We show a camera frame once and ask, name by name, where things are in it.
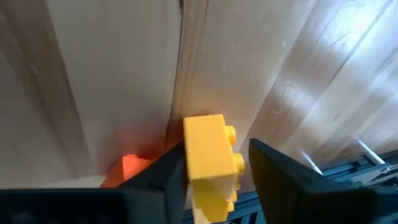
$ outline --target light wood board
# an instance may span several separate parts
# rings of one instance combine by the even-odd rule
[[[44,1],[0,1],[0,187],[89,175],[88,154]]]
[[[159,154],[180,40],[177,0],[47,1],[96,170]]]
[[[184,1],[170,134],[186,116],[222,113],[238,151],[313,1]]]
[[[321,168],[363,155],[358,139],[376,153],[398,149],[395,8],[318,1],[246,140],[301,162],[304,150]]]

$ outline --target wood grain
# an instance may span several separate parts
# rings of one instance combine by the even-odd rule
[[[75,177],[56,134],[21,84],[19,72],[1,49],[0,188],[36,187]]]
[[[51,147],[53,147],[51,149],[46,143],[49,140],[43,139],[47,146],[41,146],[45,149],[35,152],[36,155],[32,159],[43,157],[43,159],[36,161],[39,163],[44,158],[49,159],[60,154],[64,157],[67,169],[70,170],[72,177],[90,175],[93,172],[93,163],[70,93],[69,82],[45,2],[0,1],[0,5],[1,46],[8,64],[12,67],[12,73],[16,76],[16,80],[6,79],[2,84],[20,85],[17,89],[22,87],[24,97],[29,99],[28,101],[22,99],[22,101],[30,104],[30,106],[25,105],[25,107],[32,107],[32,112],[35,114],[35,116],[30,115],[31,119],[40,119],[45,125],[41,128],[47,128],[46,131],[37,130],[38,133],[43,136],[47,135],[43,138],[54,139],[52,141],[55,141],[51,143]],[[10,99],[11,97],[4,98],[5,102]],[[22,128],[19,121],[14,121],[14,124],[15,126],[12,128],[16,130]],[[31,137],[24,136],[22,133],[28,134],[21,130],[21,134],[18,134],[18,136],[22,142]],[[39,142],[31,145],[33,149],[37,149],[39,146]],[[47,172],[36,175],[48,174],[52,169],[47,168],[49,168]],[[52,177],[53,175],[49,175],[48,180],[46,178],[40,178],[40,180],[53,181]]]
[[[169,133],[183,117],[222,113],[238,151],[313,1],[183,3]]]
[[[178,59],[178,1],[47,4],[96,170],[106,172],[128,152],[163,152]]]
[[[325,168],[361,156],[357,139],[376,153],[397,149],[396,7],[318,1],[241,151],[259,138],[301,162],[303,149]]]

